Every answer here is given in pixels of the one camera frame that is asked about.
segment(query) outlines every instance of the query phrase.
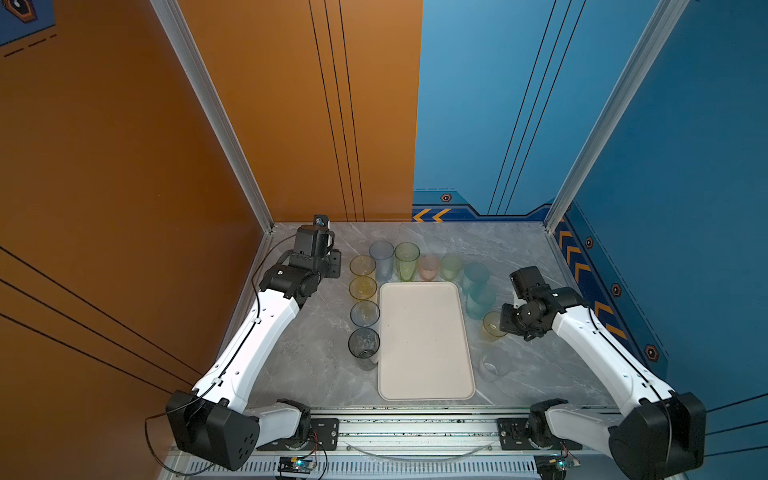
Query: glass cup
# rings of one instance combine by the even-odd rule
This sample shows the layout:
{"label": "glass cup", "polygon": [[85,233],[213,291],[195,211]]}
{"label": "glass cup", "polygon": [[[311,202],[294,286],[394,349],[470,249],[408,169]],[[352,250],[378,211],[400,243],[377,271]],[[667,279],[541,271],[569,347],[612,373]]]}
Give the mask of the glass cup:
{"label": "glass cup", "polygon": [[379,306],[370,300],[355,303],[349,318],[357,326],[372,326],[379,320]]}
{"label": "glass cup", "polygon": [[368,255],[358,255],[349,262],[349,270],[355,275],[368,275],[376,269],[376,261]]}
{"label": "glass cup", "polygon": [[367,327],[352,332],[347,342],[349,352],[357,359],[358,366],[365,371],[375,369],[375,355],[380,345],[379,334]]}
{"label": "glass cup", "polygon": [[367,300],[376,293],[376,281],[370,276],[358,276],[349,284],[349,294],[358,300]]}
{"label": "glass cup", "polygon": [[475,320],[482,320],[496,303],[496,289],[487,283],[475,285],[467,295],[467,315]]}
{"label": "glass cup", "polygon": [[512,370],[512,358],[497,346],[488,347],[480,354],[475,369],[483,379],[495,382]]}
{"label": "glass cup", "polygon": [[502,323],[502,315],[500,312],[488,312],[482,317],[482,328],[480,329],[480,336],[486,342],[495,342],[502,338],[507,333],[502,332],[500,325]]}
{"label": "glass cup", "polygon": [[389,282],[395,265],[395,247],[386,240],[379,240],[371,245],[368,253],[376,261],[376,281]]}
{"label": "glass cup", "polygon": [[473,262],[464,269],[462,277],[462,291],[469,295],[469,291],[476,285],[483,285],[491,278],[491,271],[482,263]]}
{"label": "glass cup", "polygon": [[456,253],[449,253],[440,261],[440,277],[446,282],[452,282],[462,272],[464,262]]}
{"label": "glass cup", "polygon": [[416,272],[416,261],[419,259],[421,251],[410,242],[404,242],[395,248],[395,258],[397,258],[397,273],[400,275],[401,282],[410,282],[413,280],[413,274]]}
{"label": "glass cup", "polygon": [[431,282],[440,270],[440,259],[434,255],[425,255],[419,259],[419,276],[425,282]]}

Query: robotic arm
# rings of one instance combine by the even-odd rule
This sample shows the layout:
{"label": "robotic arm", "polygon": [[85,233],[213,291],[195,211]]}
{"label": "robotic arm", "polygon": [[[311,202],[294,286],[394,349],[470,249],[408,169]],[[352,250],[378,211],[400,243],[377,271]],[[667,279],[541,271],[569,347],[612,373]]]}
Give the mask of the robotic arm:
{"label": "robotic arm", "polygon": [[620,415],[567,405],[563,399],[531,407],[528,433],[542,448],[559,439],[583,443],[612,457],[631,480],[656,480],[703,463],[706,408],[692,393],[678,395],[637,361],[594,318],[572,288],[551,289],[538,268],[510,276],[527,303],[502,307],[501,330],[530,341],[552,330],[605,385]]}
{"label": "robotic arm", "polygon": [[316,215],[313,225],[299,227],[293,249],[265,272],[245,322],[214,366],[191,393],[171,396],[165,410],[179,449],[237,470],[256,447],[276,439],[306,441],[307,406],[278,400],[251,415],[243,411],[280,334],[323,278],[341,274],[341,253],[333,249],[328,224],[328,217]]}

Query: gray marble tabletop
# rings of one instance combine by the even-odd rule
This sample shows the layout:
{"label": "gray marble tabletop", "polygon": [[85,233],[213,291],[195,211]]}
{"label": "gray marble tabletop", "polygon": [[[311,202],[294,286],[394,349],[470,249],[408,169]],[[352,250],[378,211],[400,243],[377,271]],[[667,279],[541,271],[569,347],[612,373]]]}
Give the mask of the gray marble tabletop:
{"label": "gray marble tabletop", "polygon": [[[272,244],[295,233],[298,226],[298,223],[278,223]],[[269,405],[278,398],[288,398],[314,408],[529,407],[557,397],[582,406],[615,406],[593,372],[554,333],[531,342],[507,335],[489,343],[481,335],[482,323],[469,318],[465,312],[473,364],[484,349],[498,346],[510,355],[511,372],[495,382],[475,374],[476,393],[469,400],[388,402],[382,399],[377,387],[377,371],[361,370],[347,349],[347,339],[355,329],[349,320],[349,311],[357,302],[349,294],[349,282],[355,277],[349,271],[349,262],[357,255],[367,254],[371,243],[377,240],[388,240],[393,245],[413,242],[422,253],[438,256],[458,253],[466,263],[484,263],[491,271],[488,283],[498,292],[494,306],[498,311],[503,303],[515,301],[509,274],[518,268],[538,266],[553,287],[565,286],[565,279],[540,223],[333,223],[331,229],[336,232],[336,248],[343,255],[342,275],[337,280],[324,280],[278,339],[253,387],[249,406]],[[277,247],[265,265],[271,265],[292,245],[289,240]]]}

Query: orange chevron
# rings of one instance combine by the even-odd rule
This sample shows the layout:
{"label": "orange chevron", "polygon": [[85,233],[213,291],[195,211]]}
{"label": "orange chevron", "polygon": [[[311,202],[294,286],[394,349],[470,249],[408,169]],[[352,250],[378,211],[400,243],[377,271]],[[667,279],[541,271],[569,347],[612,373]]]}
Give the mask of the orange chevron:
{"label": "orange chevron", "polygon": [[576,283],[578,283],[578,273],[579,270],[586,270],[588,272],[591,272],[592,269],[589,267],[589,265],[584,265],[583,263],[576,262],[576,274],[574,275],[576,278]]}
{"label": "orange chevron", "polygon": [[442,222],[443,220],[442,220],[442,218],[440,218],[440,217],[442,217],[444,214],[448,213],[449,211],[451,211],[451,209],[450,209],[450,208],[446,208],[445,210],[443,210],[443,211],[442,211],[442,212],[440,212],[439,214],[437,214],[437,215],[435,215],[434,217],[432,217],[432,219],[433,219],[435,222]]}
{"label": "orange chevron", "polygon": [[568,266],[571,266],[571,253],[581,253],[581,250],[577,247],[568,247],[566,250],[568,251],[568,255],[565,257],[565,262]]}
{"label": "orange chevron", "polygon": [[619,330],[615,326],[609,325],[608,323],[606,323],[605,324],[605,328],[608,329],[608,331],[613,333],[615,336],[620,336],[621,338],[623,338],[625,340],[627,339],[627,336],[624,335],[624,332],[622,332],[621,330]]}
{"label": "orange chevron", "polygon": [[610,313],[611,315],[614,315],[613,309],[610,308],[608,305],[606,305],[605,303],[595,302],[594,303],[594,315],[597,318],[600,318],[600,310],[604,310],[604,311]]}
{"label": "orange chevron", "polygon": [[574,234],[565,230],[560,232],[560,250],[563,250],[563,237],[573,237]]}
{"label": "orange chevron", "polygon": [[416,215],[413,217],[413,220],[416,220],[417,222],[423,222],[424,220],[422,220],[422,215],[423,215],[423,214],[426,214],[426,213],[427,213],[427,212],[429,212],[430,210],[431,210],[431,208],[425,208],[424,210],[422,210],[422,211],[418,212],[418,213],[417,213],[417,214],[416,214]]}

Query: beige tray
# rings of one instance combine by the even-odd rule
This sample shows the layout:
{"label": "beige tray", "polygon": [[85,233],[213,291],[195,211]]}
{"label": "beige tray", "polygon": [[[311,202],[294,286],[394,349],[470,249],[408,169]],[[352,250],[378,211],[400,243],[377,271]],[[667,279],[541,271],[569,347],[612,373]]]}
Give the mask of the beige tray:
{"label": "beige tray", "polygon": [[475,394],[456,285],[386,283],[379,307],[384,400],[466,400]]}

